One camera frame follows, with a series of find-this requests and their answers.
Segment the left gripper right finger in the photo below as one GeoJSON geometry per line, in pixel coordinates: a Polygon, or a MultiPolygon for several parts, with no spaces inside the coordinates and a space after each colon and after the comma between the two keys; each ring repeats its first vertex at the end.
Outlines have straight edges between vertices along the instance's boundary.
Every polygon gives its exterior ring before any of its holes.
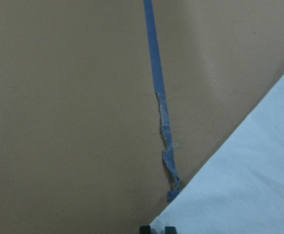
{"type": "Polygon", "coordinates": [[[176,234],[176,227],[166,226],[164,228],[164,234],[176,234]]]}

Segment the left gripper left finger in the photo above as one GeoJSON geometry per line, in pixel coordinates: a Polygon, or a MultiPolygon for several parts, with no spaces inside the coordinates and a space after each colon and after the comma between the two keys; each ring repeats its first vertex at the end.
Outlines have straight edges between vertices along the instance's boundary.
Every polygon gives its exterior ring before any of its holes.
{"type": "Polygon", "coordinates": [[[139,227],[139,234],[151,234],[151,226],[140,226],[139,227]]]}

